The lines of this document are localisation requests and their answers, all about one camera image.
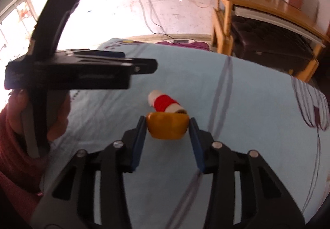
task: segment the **wooden chair leg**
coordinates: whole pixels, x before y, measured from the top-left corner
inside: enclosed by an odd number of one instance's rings
[[[234,45],[234,38],[233,38],[232,35],[230,35],[225,40],[225,44],[224,44],[224,47],[223,47],[223,49],[224,49],[223,54],[231,56],[232,52],[233,52],[233,45]]]
[[[218,17],[218,11],[213,11],[212,25],[215,31],[215,38],[217,40],[217,53],[223,53],[223,46],[225,44],[225,36],[222,32],[221,20]]]
[[[211,33],[211,47],[217,46],[217,35],[216,30],[214,27],[212,27],[212,33]]]
[[[297,73],[296,78],[308,83],[311,80],[311,78],[313,77],[316,69],[318,68],[318,65],[319,65],[319,63],[317,60],[311,60],[308,63],[308,65],[306,66],[304,71]]]
[[[219,3],[220,3],[220,0],[216,0],[216,7],[215,7],[216,10],[219,10]]]
[[[233,10],[233,3],[228,0],[221,0],[221,2],[225,5],[225,13],[223,20],[223,33],[225,36],[230,36],[231,29],[231,13]]]

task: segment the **red and white object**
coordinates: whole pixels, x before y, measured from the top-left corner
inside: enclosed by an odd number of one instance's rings
[[[187,111],[170,96],[159,90],[153,90],[148,96],[149,105],[154,107],[157,112],[182,113]]]

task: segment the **red tape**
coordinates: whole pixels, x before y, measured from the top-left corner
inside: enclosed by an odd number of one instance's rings
[[[176,100],[164,94],[164,95],[160,95],[157,99],[155,99],[154,108],[157,112],[165,112],[166,108],[174,103],[178,104]]]

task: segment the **power cable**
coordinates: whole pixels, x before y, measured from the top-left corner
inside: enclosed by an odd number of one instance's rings
[[[197,4],[196,0],[193,0],[192,2],[193,2],[196,6],[198,6],[199,8],[201,8],[201,9],[206,9],[206,8],[208,8],[208,7],[211,5],[211,3],[212,3],[212,1],[210,0],[207,6],[202,7],[202,6],[199,6],[199,5]]]
[[[139,3],[140,3],[141,9],[142,9],[142,15],[143,15],[144,22],[145,22],[147,28],[149,29],[149,31],[152,32],[152,33],[155,34],[155,35],[164,35],[164,36],[167,36],[167,37],[173,39],[173,41],[175,41],[175,38],[171,37],[170,35],[168,35],[168,34],[166,34],[166,33],[155,33],[155,32],[150,28],[150,26],[149,26],[149,24],[148,24],[148,21],[147,21],[147,19],[146,19],[146,11],[145,11],[145,9],[144,9],[144,6],[143,6],[143,4],[142,4],[142,1],[141,1],[141,0],[138,0],[138,1],[139,1]],[[154,10],[154,13],[155,13],[157,19],[159,20],[158,15],[157,15],[157,13],[156,13],[154,7],[153,7],[153,4],[152,4],[151,0],[149,0],[149,3],[150,3],[150,5],[151,5],[152,9]]]
[[[161,24],[161,22],[160,22],[160,20],[159,20],[159,18],[158,18],[158,15],[157,15],[157,13],[156,13],[156,11],[155,11],[155,8],[154,8],[154,6],[153,6],[151,0],[148,0],[148,1],[149,1],[149,7],[150,7],[150,19],[151,19],[152,23],[155,24],[155,25],[157,25],[157,26],[159,26],[159,27],[162,29],[163,33],[166,34],[166,31],[165,31],[164,27],[162,26],[162,24]],[[156,18],[157,18],[159,24],[156,24],[156,23],[153,21],[153,19],[152,19],[152,12],[155,13]]]

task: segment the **person's hand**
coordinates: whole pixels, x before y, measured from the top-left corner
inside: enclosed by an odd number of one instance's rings
[[[26,90],[14,90],[8,100],[7,119],[14,132],[24,137],[21,120],[21,112],[27,106],[29,96]],[[56,122],[49,128],[47,138],[49,141],[61,137],[68,127],[68,115],[70,112],[70,95],[67,94],[65,101],[57,112]]]

